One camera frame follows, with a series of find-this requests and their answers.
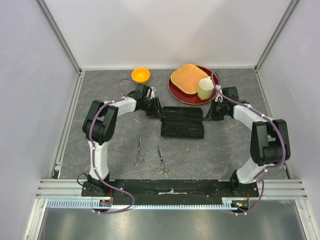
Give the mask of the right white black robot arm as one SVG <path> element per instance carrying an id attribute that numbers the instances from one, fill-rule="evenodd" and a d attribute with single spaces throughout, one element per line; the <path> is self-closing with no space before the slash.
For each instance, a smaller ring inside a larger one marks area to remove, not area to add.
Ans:
<path id="1" fill-rule="evenodd" d="M 288 127 L 285 120 L 265 116 L 248 102 L 240 101 L 236 87 L 225 87 L 217 93 L 203 119 L 223 121 L 229 116 L 251 130 L 250 158 L 229 180 L 230 193 L 240 197 L 247 191 L 248 184 L 257 182 L 262 174 L 281 167 L 290 158 Z"/>

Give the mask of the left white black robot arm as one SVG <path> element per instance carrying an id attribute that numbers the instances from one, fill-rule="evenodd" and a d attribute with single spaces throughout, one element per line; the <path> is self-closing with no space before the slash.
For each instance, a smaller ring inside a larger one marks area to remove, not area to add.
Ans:
<path id="1" fill-rule="evenodd" d="M 137 84 L 135 90 L 123 97 L 104 102 L 94 100 L 82 125 L 82 131 L 90 147 L 90 170 L 87 183 L 99 197 L 110 191 L 108 168 L 108 144 L 112 139 L 117 118 L 128 113 L 144 111 L 151 119 L 164 119 L 165 113 L 153 89 Z"/>

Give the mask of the black zip tool case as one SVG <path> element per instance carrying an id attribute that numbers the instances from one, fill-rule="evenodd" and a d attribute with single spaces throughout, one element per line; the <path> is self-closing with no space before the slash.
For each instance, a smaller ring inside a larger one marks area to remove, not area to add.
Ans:
<path id="1" fill-rule="evenodd" d="M 203 139 L 203 111 L 200 107 L 165 106 L 160 135 L 163 138 Z"/>

